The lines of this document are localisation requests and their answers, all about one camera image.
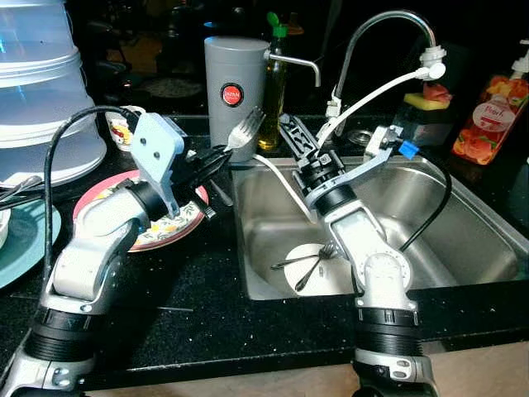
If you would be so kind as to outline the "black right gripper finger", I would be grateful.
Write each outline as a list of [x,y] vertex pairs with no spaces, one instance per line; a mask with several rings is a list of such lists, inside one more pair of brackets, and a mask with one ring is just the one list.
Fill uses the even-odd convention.
[[295,162],[302,161],[307,156],[307,132],[301,118],[291,114],[281,114],[279,117],[280,136],[286,142]]
[[291,116],[291,151],[295,158],[311,158],[317,156],[320,146],[301,118]]

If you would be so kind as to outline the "silver metal fork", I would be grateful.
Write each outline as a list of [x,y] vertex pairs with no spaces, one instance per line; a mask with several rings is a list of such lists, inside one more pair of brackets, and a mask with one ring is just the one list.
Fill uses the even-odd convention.
[[325,243],[325,245],[321,246],[320,250],[318,250],[315,254],[293,258],[293,260],[280,261],[277,262],[277,264],[270,265],[269,268],[271,270],[279,270],[287,267],[287,265],[293,264],[294,262],[311,260],[311,258],[318,258],[318,260],[330,260],[330,258],[336,256],[337,252],[339,252],[339,248],[337,248],[336,243]]
[[264,121],[264,111],[260,107],[254,107],[242,118],[230,133],[224,151],[234,151],[249,146]]

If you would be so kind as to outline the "floral plate with pink rim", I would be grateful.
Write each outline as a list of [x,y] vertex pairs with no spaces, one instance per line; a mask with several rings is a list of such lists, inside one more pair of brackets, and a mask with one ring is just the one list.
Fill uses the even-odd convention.
[[[126,181],[132,183],[139,180],[139,170],[129,170],[117,175],[110,175],[105,180],[96,183],[77,200],[73,218],[76,219],[79,213],[91,202],[111,195],[121,183]],[[145,228],[143,233],[136,239],[135,245],[132,246],[129,253],[146,252],[170,245],[170,243],[174,243],[192,233],[204,217],[201,209],[196,204],[188,203],[181,208],[177,216],[166,216],[156,220],[156,222],[152,222],[150,227]]]

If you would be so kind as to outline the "grey water filter red logo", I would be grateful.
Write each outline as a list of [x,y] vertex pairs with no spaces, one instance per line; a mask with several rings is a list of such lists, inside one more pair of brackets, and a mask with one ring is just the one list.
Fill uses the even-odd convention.
[[[241,36],[212,36],[204,39],[207,66],[207,101],[211,145],[226,146],[228,133],[265,95],[267,60],[305,65],[313,69],[315,86],[321,86],[321,72],[312,61],[286,55],[269,55],[269,42]],[[235,149],[231,162],[250,161],[258,148],[258,129],[247,147]]]

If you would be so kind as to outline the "white round plate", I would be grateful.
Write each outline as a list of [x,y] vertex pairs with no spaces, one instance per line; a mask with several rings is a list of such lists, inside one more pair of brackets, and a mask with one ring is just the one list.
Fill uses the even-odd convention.
[[[293,248],[284,259],[293,260],[293,258],[315,254],[320,250],[321,246],[324,246],[324,243],[303,243],[301,246]],[[298,261],[281,269],[288,281],[288,287],[293,289],[296,283],[307,273],[314,261],[315,258]],[[351,264],[339,250],[336,256],[330,258],[330,260],[321,261],[317,271],[313,273],[311,279],[307,282],[306,287],[301,292],[296,292],[293,289],[294,293],[299,296],[352,294],[355,288],[352,286],[350,272]]]

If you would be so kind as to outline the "grey sponge holder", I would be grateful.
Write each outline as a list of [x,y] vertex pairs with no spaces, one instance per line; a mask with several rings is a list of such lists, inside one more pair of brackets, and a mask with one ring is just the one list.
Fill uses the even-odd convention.
[[452,112],[447,108],[426,109],[416,103],[401,103],[394,114],[400,137],[416,146],[441,146],[452,132]]

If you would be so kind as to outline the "yellow sponge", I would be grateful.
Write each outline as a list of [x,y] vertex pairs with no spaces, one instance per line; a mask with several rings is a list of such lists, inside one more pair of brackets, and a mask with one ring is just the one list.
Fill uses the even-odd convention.
[[444,103],[436,103],[432,101],[427,101],[423,97],[422,92],[405,93],[403,96],[403,101],[405,103],[408,103],[409,106],[412,106],[413,108],[421,109],[423,111],[445,110],[449,108],[450,106],[449,103],[445,105]]

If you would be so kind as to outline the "red scrubber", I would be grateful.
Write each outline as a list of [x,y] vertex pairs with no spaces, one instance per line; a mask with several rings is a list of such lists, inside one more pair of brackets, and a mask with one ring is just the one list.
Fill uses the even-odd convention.
[[453,95],[450,94],[449,90],[443,84],[435,83],[423,84],[422,95],[427,101],[444,103],[445,105],[452,102],[453,98]]

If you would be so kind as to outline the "chrome curved faucet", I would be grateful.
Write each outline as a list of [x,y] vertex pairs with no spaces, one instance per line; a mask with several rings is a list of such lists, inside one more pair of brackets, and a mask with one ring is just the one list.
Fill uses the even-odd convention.
[[[327,102],[327,109],[325,111],[327,121],[334,122],[339,116],[339,110],[343,110],[343,114],[347,113],[349,109],[354,108],[350,106],[348,108],[343,108],[341,106],[341,90],[343,90],[346,83],[346,76],[348,75],[349,67],[351,64],[351,56],[354,53],[354,48],[358,40],[370,29],[374,24],[380,22],[385,22],[387,19],[403,19],[407,22],[411,22],[414,26],[418,26],[422,31],[424,37],[426,37],[427,48],[431,46],[439,45],[437,37],[433,29],[428,26],[426,19],[416,14],[415,12],[405,11],[405,10],[392,10],[386,12],[379,12],[379,14],[370,17],[366,22],[360,24],[356,27],[354,34],[351,35],[350,41],[347,43],[346,52],[343,56],[343,65],[341,65],[341,72],[339,74],[339,79],[337,80],[336,86],[330,94],[330,99]],[[416,72],[412,73],[412,79],[416,79]]]

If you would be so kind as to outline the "white faucet diverter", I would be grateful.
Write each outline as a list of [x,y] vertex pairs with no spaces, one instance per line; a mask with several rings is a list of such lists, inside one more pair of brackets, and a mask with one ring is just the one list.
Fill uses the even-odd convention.
[[426,48],[419,57],[421,67],[416,71],[417,79],[422,79],[424,82],[441,79],[446,72],[446,65],[443,63],[445,56],[446,50],[441,45]]

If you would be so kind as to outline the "stainless steel sink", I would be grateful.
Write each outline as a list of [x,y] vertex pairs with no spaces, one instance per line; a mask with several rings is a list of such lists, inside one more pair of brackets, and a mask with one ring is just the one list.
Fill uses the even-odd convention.
[[[254,301],[298,298],[281,269],[269,266],[284,261],[303,243],[329,241],[325,228],[310,223],[288,195],[293,162],[279,159],[275,167],[272,171],[254,163],[233,170],[241,264]],[[405,253],[412,266],[412,289],[515,280],[527,263],[526,239],[460,182],[454,182],[445,198],[443,174],[423,159],[389,161],[355,186],[355,193],[382,224],[392,246],[402,245],[446,200],[438,219]]]

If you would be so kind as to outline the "orange floral soap bottle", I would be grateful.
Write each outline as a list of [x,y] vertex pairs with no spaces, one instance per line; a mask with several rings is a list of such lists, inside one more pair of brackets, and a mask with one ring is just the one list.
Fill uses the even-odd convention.
[[475,164],[495,158],[529,99],[528,56],[518,58],[509,74],[488,80],[469,120],[460,129],[452,154]]

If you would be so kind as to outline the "white translucent stacked containers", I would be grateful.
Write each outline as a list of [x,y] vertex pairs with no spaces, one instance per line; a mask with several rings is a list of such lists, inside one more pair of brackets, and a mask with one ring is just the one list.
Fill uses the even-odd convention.
[[0,188],[42,175],[53,133],[92,106],[64,0],[0,0]]

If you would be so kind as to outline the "silver utensil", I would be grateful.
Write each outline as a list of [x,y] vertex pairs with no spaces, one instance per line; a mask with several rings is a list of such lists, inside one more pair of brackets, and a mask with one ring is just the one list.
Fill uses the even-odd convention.
[[4,209],[14,208],[16,205],[21,204],[21,202],[8,201],[8,198],[14,197],[22,192],[22,190],[27,190],[30,188],[35,188],[35,186],[41,184],[43,179],[40,175],[30,175],[29,178],[24,179],[22,182],[17,183],[14,188],[3,190],[0,192],[0,211]]

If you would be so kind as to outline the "teal plate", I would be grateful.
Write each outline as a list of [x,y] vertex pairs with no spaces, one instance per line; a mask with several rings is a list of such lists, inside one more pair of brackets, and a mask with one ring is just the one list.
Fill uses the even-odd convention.
[[36,200],[11,209],[7,237],[0,246],[0,289],[29,272],[43,257],[43,202]]

